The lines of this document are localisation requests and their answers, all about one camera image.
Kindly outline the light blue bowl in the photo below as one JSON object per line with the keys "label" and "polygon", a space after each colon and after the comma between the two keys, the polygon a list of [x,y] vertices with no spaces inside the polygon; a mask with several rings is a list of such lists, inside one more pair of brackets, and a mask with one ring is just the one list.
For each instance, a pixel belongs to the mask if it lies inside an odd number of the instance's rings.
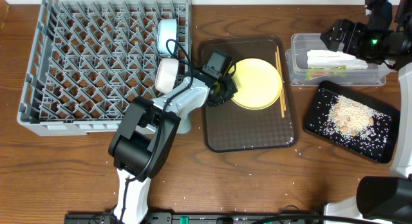
{"label": "light blue bowl", "polygon": [[176,46],[174,41],[177,38],[178,24],[176,19],[164,19],[159,22],[157,33],[157,50],[160,53],[169,54]]}

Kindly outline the white pink bowl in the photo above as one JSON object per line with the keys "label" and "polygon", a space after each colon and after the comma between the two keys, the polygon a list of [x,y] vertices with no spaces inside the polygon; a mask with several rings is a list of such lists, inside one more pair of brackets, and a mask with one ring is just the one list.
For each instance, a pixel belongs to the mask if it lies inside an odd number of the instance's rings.
{"label": "white pink bowl", "polygon": [[179,61],[176,59],[162,59],[160,61],[155,80],[155,88],[161,93],[167,94],[174,88]]}

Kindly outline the wooden chopstick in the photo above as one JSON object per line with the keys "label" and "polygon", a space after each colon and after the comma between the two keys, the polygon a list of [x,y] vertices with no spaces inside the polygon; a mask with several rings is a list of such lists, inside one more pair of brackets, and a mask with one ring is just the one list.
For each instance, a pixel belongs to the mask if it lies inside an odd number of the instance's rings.
{"label": "wooden chopstick", "polygon": [[279,47],[277,46],[276,48],[276,61],[277,61],[277,69],[281,77],[281,85],[282,85],[282,90],[281,90],[281,109],[282,109],[282,117],[285,116],[285,111],[286,111],[286,100],[285,100],[285,86],[284,86],[284,80],[283,80],[283,71],[282,71],[282,65],[281,65],[281,56],[280,56],[280,50]]}
{"label": "wooden chopstick", "polygon": [[276,50],[275,52],[275,58],[276,58],[276,68],[278,70],[279,76],[281,78],[280,85],[281,85],[281,93],[279,96],[280,104],[281,104],[281,117],[285,117],[285,102],[284,102],[284,96],[283,96],[283,79],[282,79],[282,73],[281,73],[281,65],[279,61],[279,55],[278,51]]}

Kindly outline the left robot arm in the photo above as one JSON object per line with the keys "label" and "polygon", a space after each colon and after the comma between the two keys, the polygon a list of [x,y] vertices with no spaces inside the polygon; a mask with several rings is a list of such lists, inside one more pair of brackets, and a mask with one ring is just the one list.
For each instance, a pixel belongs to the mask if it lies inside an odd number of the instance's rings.
{"label": "left robot arm", "polygon": [[130,103],[110,145],[119,177],[119,196],[112,223],[141,223],[148,212],[151,180],[163,167],[178,133],[191,130],[189,114],[204,105],[219,106],[237,92],[232,57],[214,50],[209,61],[191,68],[176,86],[180,61],[162,59],[155,88],[162,96],[139,96]]}

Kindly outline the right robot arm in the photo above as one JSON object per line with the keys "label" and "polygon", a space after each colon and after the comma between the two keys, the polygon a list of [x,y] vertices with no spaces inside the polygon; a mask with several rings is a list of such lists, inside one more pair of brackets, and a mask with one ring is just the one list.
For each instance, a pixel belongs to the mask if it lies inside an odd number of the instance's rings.
{"label": "right robot arm", "polygon": [[331,51],[398,71],[401,89],[397,149],[389,176],[366,176],[355,196],[328,203],[316,219],[323,223],[411,223],[411,0],[396,14],[388,0],[365,0],[367,24],[339,19],[320,39]]}

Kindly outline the yellow plastic plate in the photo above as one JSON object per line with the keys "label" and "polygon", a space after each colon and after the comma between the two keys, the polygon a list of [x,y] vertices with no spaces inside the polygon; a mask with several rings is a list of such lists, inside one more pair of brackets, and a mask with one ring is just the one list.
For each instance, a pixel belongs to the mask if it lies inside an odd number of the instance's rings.
{"label": "yellow plastic plate", "polygon": [[280,96],[282,80],[278,70],[269,62],[257,58],[243,59],[229,73],[237,92],[232,101],[238,106],[260,110],[271,106]]}

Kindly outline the green snack wrapper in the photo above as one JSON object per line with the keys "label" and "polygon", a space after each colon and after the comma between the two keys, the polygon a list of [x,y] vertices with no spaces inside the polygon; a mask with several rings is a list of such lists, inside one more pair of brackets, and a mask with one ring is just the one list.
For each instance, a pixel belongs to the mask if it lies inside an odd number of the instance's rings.
{"label": "green snack wrapper", "polygon": [[321,77],[343,76],[346,75],[346,66],[338,66],[331,68],[309,67],[306,71],[305,79],[307,81],[318,79]]}

